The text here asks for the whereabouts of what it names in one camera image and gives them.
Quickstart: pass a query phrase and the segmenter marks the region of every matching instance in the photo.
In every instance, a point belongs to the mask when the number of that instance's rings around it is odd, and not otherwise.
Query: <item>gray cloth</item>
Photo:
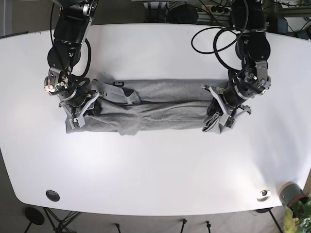
[[[203,128],[212,95],[204,84],[226,87],[223,80],[139,80],[101,83],[93,80],[92,89],[103,94],[98,102],[99,116],[85,116],[85,126],[67,133],[119,132],[135,135],[140,130]]]

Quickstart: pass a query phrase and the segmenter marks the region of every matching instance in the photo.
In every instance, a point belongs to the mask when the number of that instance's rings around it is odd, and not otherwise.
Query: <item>black cable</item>
[[[178,4],[178,2],[177,2],[177,1],[176,1],[176,2],[174,2],[174,3],[172,3],[172,5],[171,5],[171,6],[169,6],[169,9],[174,8],[175,6],[177,6],[177,4]]]
[[[304,27],[309,23],[309,22],[311,22],[311,19],[310,20],[308,20],[303,26],[302,26],[302,28],[300,29],[300,31],[299,32],[301,32],[303,29],[304,29]]]
[[[224,32],[231,32],[231,33],[235,34],[235,33],[232,31],[232,28],[222,28],[221,30],[219,30],[219,31],[217,32],[217,34],[216,34],[215,37],[214,37],[214,41],[213,41],[213,49],[214,49],[214,51],[215,51],[215,56],[216,56],[217,60],[220,62],[220,64],[222,64],[226,69],[229,69],[229,70],[232,70],[232,71],[238,73],[238,72],[240,72],[240,70],[237,70],[237,69],[234,69],[234,68],[228,66],[228,65],[220,58],[220,56],[219,56],[219,54],[218,54],[218,52],[217,52],[217,40],[218,40],[219,36],[220,36],[222,33],[224,33]]]
[[[220,2],[218,3],[218,5],[216,7],[219,7],[219,6],[225,7],[222,5],[222,3],[223,3],[223,0],[220,0]]]
[[[287,19],[286,19],[286,18],[284,18],[284,19],[285,19],[286,22],[287,22],[287,26],[288,26],[288,27],[292,30],[292,32],[294,33],[294,36],[295,36],[296,38],[299,38],[297,32],[295,32],[295,31],[292,29],[292,27],[291,27],[290,24],[288,23]]]
[[[218,20],[214,17],[214,15],[212,14],[212,12],[211,12],[209,9],[206,8],[206,10],[203,10],[203,11],[208,11],[208,12],[211,14],[211,16],[213,17],[213,20],[215,20],[216,23],[218,23],[218,24],[220,25],[220,23],[218,22]]]
[[[206,30],[208,30],[208,29],[220,28],[220,27],[210,27],[210,28],[202,29],[201,31],[197,32],[197,33],[193,36],[193,38],[192,38],[192,40],[191,40],[191,46],[192,46],[192,48],[193,48],[196,52],[198,52],[198,53],[200,53],[200,54],[215,54],[215,53],[217,53],[217,52],[224,51],[224,50],[226,50],[227,48],[229,48],[230,46],[232,46],[233,44],[235,44],[235,43],[241,38],[241,36],[243,35],[243,33],[244,33],[245,29],[246,29],[247,23],[248,23],[248,14],[249,14],[248,5],[247,5],[246,0],[243,0],[243,2],[244,2],[244,4],[245,4],[245,9],[246,9],[245,23],[244,23],[244,26],[243,26],[243,29],[242,29],[241,33],[238,35],[238,37],[237,37],[234,41],[232,41],[229,45],[223,47],[222,49],[219,49],[219,50],[216,50],[216,51],[212,51],[212,52],[202,52],[202,51],[197,50],[197,49],[194,47],[194,45],[193,45],[193,41],[194,41],[195,37],[196,37],[199,33],[203,32],[203,31],[206,31]]]
[[[275,5],[278,5],[278,3],[274,3],[274,4],[270,5],[270,6],[267,6],[267,7],[263,8],[263,10],[264,10],[264,9],[268,9],[268,8],[270,8],[270,7],[273,7],[273,6],[275,6]]]
[[[53,11],[54,11],[54,6],[55,6],[55,3],[53,3],[52,5],[51,16],[50,16],[50,37],[51,37],[51,42],[53,46],[54,46],[54,42],[53,42],[53,36],[52,36],[52,16],[53,16]]]
[[[271,210],[270,210],[270,209],[269,209],[269,213],[270,213],[270,215],[271,215],[271,217],[272,217],[272,219],[273,219],[274,223],[276,224],[276,226],[277,226],[278,230],[280,231],[280,233],[283,233],[283,231],[282,231],[282,229],[281,229],[280,225],[278,224],[278,222],[277,222],[276,218],[274,217],[274,215],[272,214],[272,212],[271,212]]]
[[[86,46],[87,46],[87,64],[86,64],[86,69],[83,72],[83,74],[80,75],[80,76],[76,76],[74,74],[71,75],[76,80],[84,78],[87,75],[87,73],[89,71],[89,68],[91,66],[92,49],[91,49],[91,45],[90,45],[90,43],[89,43],[89,41],[87,39],[86,39]]]
[[[212,1],[213,3],[215,3],[215,4],[219,4],[218,2],[216,2],[216,1],[214,1],[214,0],[210,0],[210,1]]]
[[[226,14],[226,12],[222,13],[221,15],[219,15],[219,16],[217,16],[215,18],[219,18],[219,17],[223,16],[224,14]]]
[[[291,5],[291,4],[289,4],[289,3],[277,2],[277,1],[273,1],[273,2],[276,3],[276,4],[288,6],[288,7],[290,7],[290,6],[311,6],[311,4],[304,4],[304,3],[302,3],[302,4]]]
[[[95,93],[94,91],[88,89],[88,88],[85,88],[83,86],[80,86],[75,80],[73,80],[70,76],[67,75],[67,72],[65,72],[65,68],[64,68],[64,64],[63,64],[63,61],[59,55],[59,52],[57,50],[57,47],[54,46],[54,42],[53,42],[53,36],[52,36],[52,16],[53,16],[53,11],[54,11],[54,6],[55,6],[55,3],[53,3],[52,5],[52,9],[51,9],[51,16],[50,16],[50,37],[51,37],[51,42],[52,42],[52,45],[53,45],[53,49],[55,50],[56,52],[56,55],[57,55],[57,58],[58,58],[58,61],[61,65],[61,68],[62,68],[62,71],[64,73],[64,75],[68,78],[68,81],[71,82],[73,85],[75,85],[76,87],[79,87],[81,89],[83,89],[85,92],[91,92],[91,93]]]

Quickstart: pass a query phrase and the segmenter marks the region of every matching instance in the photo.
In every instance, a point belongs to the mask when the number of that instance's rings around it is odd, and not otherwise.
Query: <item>tripod leg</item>
[[[181,227],[180,233],[183,233],[183,231],[184,231],[184,226],[185,226],[186,223],[187,223],[187,220],[183,219],[183,226]]]
[[[30,226],[31,226],[32,222],[29,222],[28,227],[25,230],[25,233],[27,233],[27,231],[29,230]]]
[[[48,220],[50,221],[50,224],[52,225],[53,230],[54,230],[54,229],[55,229],[55,225],[54,225],[54,223],[53,223],[53,221],[52,221],[52,219],[51,219],[51,217],[50,217],[50,215],[49,215],[48,211],[46,210],[46,208],[45,208],[45,207],[43,207],[43,210],[44,210],[45,214],[47,215]]]

